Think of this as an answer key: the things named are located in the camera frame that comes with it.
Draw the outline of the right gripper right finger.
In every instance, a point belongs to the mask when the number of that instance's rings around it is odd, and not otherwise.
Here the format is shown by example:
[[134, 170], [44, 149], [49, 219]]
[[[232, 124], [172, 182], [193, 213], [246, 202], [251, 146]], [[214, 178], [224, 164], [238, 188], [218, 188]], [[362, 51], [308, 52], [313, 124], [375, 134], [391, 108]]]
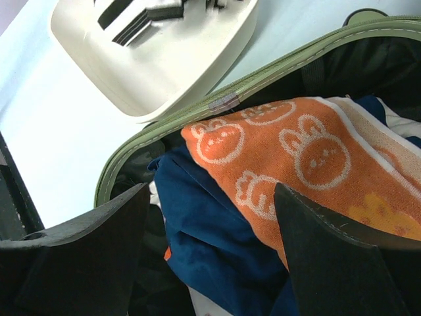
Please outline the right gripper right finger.
[[301, 315], [419, 315], [420, 242], [376, 230], [278, 183], [276, 215]]

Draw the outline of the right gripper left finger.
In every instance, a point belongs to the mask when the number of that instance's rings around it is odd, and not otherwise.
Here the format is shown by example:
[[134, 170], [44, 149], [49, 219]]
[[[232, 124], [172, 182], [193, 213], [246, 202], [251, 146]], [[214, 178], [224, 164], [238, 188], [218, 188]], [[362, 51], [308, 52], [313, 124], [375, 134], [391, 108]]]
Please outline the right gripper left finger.
[[149, 187], [21, 240], [1, 242], [2, 315], [125, 315]]

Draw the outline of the orange bunny pattern towel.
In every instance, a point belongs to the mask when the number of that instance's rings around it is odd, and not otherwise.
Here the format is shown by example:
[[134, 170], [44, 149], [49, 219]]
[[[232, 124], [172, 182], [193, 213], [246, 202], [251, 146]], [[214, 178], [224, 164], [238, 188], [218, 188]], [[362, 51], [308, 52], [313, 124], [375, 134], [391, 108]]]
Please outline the orange bunny pattern towel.
[[190, 124], [182, 137], [286, 262], [274, 190], [285, 184], [372, 228], [420, 239], [420, 148], [349, 98], [275, 101]]

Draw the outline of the green hard-shell suitcase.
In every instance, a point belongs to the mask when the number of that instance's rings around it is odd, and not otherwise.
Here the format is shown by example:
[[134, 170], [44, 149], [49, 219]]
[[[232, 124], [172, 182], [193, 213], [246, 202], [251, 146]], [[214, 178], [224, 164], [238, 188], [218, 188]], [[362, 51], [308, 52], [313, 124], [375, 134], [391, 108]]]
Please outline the green hard-shell suitcase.
[[420, 119], [420, 17], [387, 16], [376, 9], [351, 13], [344, 25], [205, 98], [153, 119], [109, 158], [95, 206], [141, 182], [136, 164], [163, 138], [172, 141], [192, 122], [278, 99], [301, 96], [359, 98], [373, 94], [400, 116]]

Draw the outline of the white rectangular plastic basin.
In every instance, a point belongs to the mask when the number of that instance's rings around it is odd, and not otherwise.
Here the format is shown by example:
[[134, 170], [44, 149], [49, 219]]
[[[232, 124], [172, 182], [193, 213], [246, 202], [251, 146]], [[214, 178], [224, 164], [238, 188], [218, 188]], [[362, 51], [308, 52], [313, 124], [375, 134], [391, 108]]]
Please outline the white rectangular plastic basin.
[[121, 47], [84, 38], [94, 1], [59, 1], [50, 19], [55, 39], [84, 76], [132, 122], [151, 122], [202, 99], [243, 51], [257, 24], [248, 1], [234, 26], [199, 40], [164, 36]]

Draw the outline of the black white striped garment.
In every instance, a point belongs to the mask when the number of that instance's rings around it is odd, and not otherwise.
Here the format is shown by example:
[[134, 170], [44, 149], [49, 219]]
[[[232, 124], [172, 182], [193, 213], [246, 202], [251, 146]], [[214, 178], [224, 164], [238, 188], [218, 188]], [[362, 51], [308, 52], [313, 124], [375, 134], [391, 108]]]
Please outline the black white striped garment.
[[234, 26], [248, 1], [94, 1], [84, 38], [121, 47], [199, 40]]

